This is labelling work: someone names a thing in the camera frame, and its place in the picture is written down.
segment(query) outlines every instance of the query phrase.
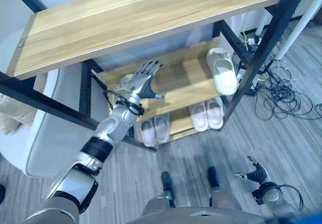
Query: black metal frame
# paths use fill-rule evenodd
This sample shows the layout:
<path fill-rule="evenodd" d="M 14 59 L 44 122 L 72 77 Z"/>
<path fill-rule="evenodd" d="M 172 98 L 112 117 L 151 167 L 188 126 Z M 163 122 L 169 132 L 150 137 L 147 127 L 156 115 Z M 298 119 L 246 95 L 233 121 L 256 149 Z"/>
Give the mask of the black metal frame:
<path fill-rule="evenodd" d="M 22 1 L 35 13 L 46 9 L 40 0 Z M 245 49 L 245 46 L 235 36 L 224 20 L 214 23 L 213 37 L 219 36 L 220 32 L 222 32 L 247 69 L 233 99 L 228 102 L 227 98 L 223 97 L 225 105 L 227 106 L 223 127 L 226 125 L 243 95 L 250 89 L 254 77 L 259 72 L 260 67 L 281 37 L 282 32 L 290 21 L 299 2 L 300 0 L 281 0 L 278 5 L 266 8 L 266 10 L 273 15 L 273 19 L 254 55 L 251 55 Z M 95 76 L 95 74 L 92 74 L 92 71 L 99 73 L 103 70 L 93 59 L 85 60 L 82 64 L 79 112 L 33 90 L 35 77 L 21 81 L 0 72 L 0 92 L 37 109 L 41 109 L 80 126 L 95 130 L 99 123 L 90 117 L 91 77 L 96 80 L 103 90 L 106 90 L 106 86 Z M 145 147 L 141 142 L 130 136 L 126 136 L 124 141 L 149 151 L 155 151 L 154 148 Z"/>
<path fill-rule="evenodd" d="M 254 77 L 266 61 L 269 53 L 279 41 L 300 1 L 301 0 L 280 0 L 276 6 L 265 8 L 270 14 L 273 15 L 273 18 L 262 38 L 261 44 L 253 56 L 248 53 L 245 46 L 237 39 L 224 20 L 219 21 L 214 25 L 214 27 L 218 27 L 219 31 L 223 33 L 247 69 L 243 79 L 240 82 L 238 90 L 228 104 L 228 108 L 224 115 L 222 128 L 224 128 L 224 126 L 227 124 L 228 119 L 244 94 L 250 90 Z"/>

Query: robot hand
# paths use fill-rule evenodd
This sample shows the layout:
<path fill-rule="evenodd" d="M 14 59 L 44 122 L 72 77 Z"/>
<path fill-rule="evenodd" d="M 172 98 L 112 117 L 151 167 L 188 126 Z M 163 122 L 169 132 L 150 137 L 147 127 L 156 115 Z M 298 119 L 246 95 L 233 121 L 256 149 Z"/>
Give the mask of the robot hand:
<path fill-rule="evenodd" d="M 266 169 L 252 156 L 247 156 L 247 158 L 253 163 L 256 170 L 248 174 L 235 173 L 235 176 L 260 184 L 260 187 L 252 192 L 254 200 L 258 205 L 268 205 L 274 216 L 291 216 L 294 213 L 294 209 L 285 201 L 283 193 L 280 190 L 281 187 L 286 187 L 287 185 L 277 185 L 270 181 Z"/>
<path fill-rule="evenodd" d="M 256 170 L 248 174 L 235 173 L 235 176 L 240 177 L 242 179 L 248 179 L 254 182 L 258 182 L 261 185 L 266 182 L 269 182 L 269 177 L 266 169 L 252 156 L 247 156 L 247 158 L 251 162 L 253 162 L 253 165 L 256 167 Z"/>
<path fill-rule="evenodd" d="M 134 74 L 128 84 L 128 92 L 138 95 L 140 98 L 162 98 L 151 89 L 151 80 L 160 69 L 159 61 L 151 61 L 143 64 Z"/>

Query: black shoe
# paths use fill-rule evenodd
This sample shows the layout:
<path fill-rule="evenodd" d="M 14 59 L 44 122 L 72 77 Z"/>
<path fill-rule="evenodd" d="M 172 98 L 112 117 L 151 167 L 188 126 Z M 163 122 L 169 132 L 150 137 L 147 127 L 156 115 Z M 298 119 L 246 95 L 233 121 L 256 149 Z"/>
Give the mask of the black shoe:
<path fill-rule="evenodd" d="M 217 171 L 216 171 L 216 168 L 213 166 L 209 167 L 208 169 L 208 181 L 211 189 L 215 187 L 219 187 Z"/>
<path fill-rule="evenodd" d="M 0 204 L 3 202 L 6 194 L 6 189 L 3 185 L 0 185 Z"/>
<path fill-rule="evenodd" d="M 166 171 L 162 172 L 162 174 L 161 174 L 161 181 L 162 181 L 163 191 L 170 192 L 170 195 L 171 195 L 171 200 L 169 200 L 170 207 L 171 208 L 174 208 L 175 207 L 175 204 L 174 204 L 175 194 L 174 194 L 174 190 L 173 190 L 172 180 L 171 180 L 170 174 L 168 172 L 166 172 Z"/>

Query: pair of slippers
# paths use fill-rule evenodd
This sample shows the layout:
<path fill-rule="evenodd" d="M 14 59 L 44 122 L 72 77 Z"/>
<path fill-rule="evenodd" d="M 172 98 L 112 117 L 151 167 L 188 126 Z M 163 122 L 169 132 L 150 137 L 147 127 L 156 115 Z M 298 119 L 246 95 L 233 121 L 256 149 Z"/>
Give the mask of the pair of slippers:
<path fill-rule="evenodd" d="M 147 147 L 168 142 L 170 137 L 170 113 L 142 121 L 140 134 L 144 145 Z"/>
<path fill-rule="evenodd" d="M 223 106 L 220 97 L 189 107 L 190 116 L 194 128 L 199 132 L 206 131 L 209 127 L 220 129 L 223 125 Z"/>

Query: white wall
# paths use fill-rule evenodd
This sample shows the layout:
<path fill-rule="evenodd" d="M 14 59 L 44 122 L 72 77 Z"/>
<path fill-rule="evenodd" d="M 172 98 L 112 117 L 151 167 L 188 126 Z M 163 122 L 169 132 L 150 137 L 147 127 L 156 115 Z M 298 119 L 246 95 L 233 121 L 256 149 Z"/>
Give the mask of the white wall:
<path fill-rule="evenodd" d="M 42 0 L 47 7 L 54 7 L 56 5 L 69 2 L 71 0 Z M 303 0 L 304 2 L 299 6 L 295 16 L 303 14 L 310 0 Z M 9 64 L 11 55 L 18 43 L 22 29 L 25 26 L 31 11 L 20 0 L 0 0 L 0 55 L 2 61 L 0 62 L 0 70 L 5 71 Z M 228 24 L 233 26 L 236 32 L 239 32 L 245 14 L 227 19 Z M 245 30 L 255 28 L 258 24 L 259 18 L 262 16 L 262 10 L 255 10 L 246 14 L 250 18 Z M 212 25 L 206 25 L 201 28 L 196 28 L 187 32 L 182 32 L 166 38 L 159 39 L 154 42 L 138 45 L 126 50 L 114 52 L 96 59 L 104 69 L 111 69 L 117 65 L 130 63 L 140 60 L 142 58 L 150 57 L 157 54 L 162 54 L 174 49 L 195 44 L 202 40 L 211 38 Z M 227 47 L 228 44 L 221 42 L 221 47 Z"/>
<path fill-rule="evenodd" d="M 31 14 L 21 0 L 0 0 L 0 71 L 7 70 Z"/>

